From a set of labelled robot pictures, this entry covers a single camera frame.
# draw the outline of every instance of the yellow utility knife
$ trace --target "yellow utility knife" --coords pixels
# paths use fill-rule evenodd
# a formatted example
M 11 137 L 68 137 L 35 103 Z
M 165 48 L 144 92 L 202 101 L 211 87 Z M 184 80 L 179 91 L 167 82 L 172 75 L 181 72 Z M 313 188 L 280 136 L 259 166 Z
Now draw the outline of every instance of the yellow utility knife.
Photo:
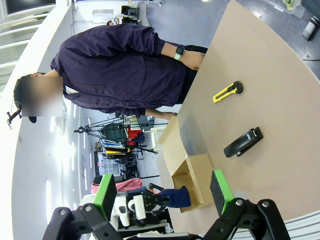
M 213 102 L 217 103 L 231 94 L 240 94 L 242 93 L 242 90 L 243 87 L 241 82 L 235 81 L 234 83 L 232 83 L 231 85 L 227 86 L 225 89 L 214 95 Z

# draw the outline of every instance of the ear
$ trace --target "ear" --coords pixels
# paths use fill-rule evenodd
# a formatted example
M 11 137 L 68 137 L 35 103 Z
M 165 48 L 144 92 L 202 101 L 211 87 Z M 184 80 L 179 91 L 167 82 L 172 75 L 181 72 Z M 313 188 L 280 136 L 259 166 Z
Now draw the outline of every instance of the ear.
M 30 77 L 42 77 L 43 75 L 41 73 L 33 73 L 30 75 Z

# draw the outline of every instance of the person's right hand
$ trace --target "person's right hand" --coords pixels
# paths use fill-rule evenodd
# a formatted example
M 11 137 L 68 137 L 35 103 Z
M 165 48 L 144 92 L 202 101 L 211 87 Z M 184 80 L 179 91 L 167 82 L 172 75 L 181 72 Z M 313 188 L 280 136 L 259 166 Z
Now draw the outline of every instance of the person's right hand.
M 163 113 L 162 113 L 162 118 L 165 119 L 165 120 L 168 120 L 168 121 L 170 121 L 170 119 L 171 119 L 173 116 L 176 117 L 176 116 L 177 116 L 177 113 L 175 113 L 175 112 L 163 112 Z
M 183 55 L 180 57 L 179 61 L 186 65 L 188 68 L 198 71 L 205 56 L 206 55 L 202 52 L 184 50 Z

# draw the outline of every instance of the pink cloth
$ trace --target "pink cloth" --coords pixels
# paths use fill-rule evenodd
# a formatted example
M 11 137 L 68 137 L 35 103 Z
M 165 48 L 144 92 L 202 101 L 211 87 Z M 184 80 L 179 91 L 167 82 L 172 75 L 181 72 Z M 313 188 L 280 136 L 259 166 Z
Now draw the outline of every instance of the pink cloth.
M 142 188 L 142 179 L 132 178 L 124 182 L 119 182 L 115 184 L 116 190 L 120 193 L 128 192 Z M 99 189 L 99 184 L 91 185 L 91 194 L 96 194 Z
M 142 187 L 142 179 L 132 178 L 124 182 L 116 183 L 116 189 L 118 192 L 128 192 L 136 190 Z

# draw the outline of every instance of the black cap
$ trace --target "black cap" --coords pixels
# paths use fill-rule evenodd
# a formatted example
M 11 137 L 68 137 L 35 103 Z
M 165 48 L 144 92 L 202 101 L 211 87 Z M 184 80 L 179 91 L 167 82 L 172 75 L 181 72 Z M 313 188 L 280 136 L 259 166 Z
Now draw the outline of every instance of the black cap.
M 14 104 L 15 106 L 22 110 L 22 83 L 23 83 L 23 79 L 25 79 L 25 77 L 30 77 L 31 75 L 26 75 L 26 76 L 23 76 L 21 78 L 19 78 L 17 81 L 16 81 L 16 84 L 15 84 L 15 87 L 14 87 L 14 90 L 13 90 L 13 98 L 14 98 Z M 27 89 L 24 89 L 24 91 L 26 92 L 26 94 L 29 94 L 28 90 Z M 32 122 L 33 124 L 35 124 L 37 122 L 37 117 L 36 116 L 29 116 L 29 120 L 30 122 Z

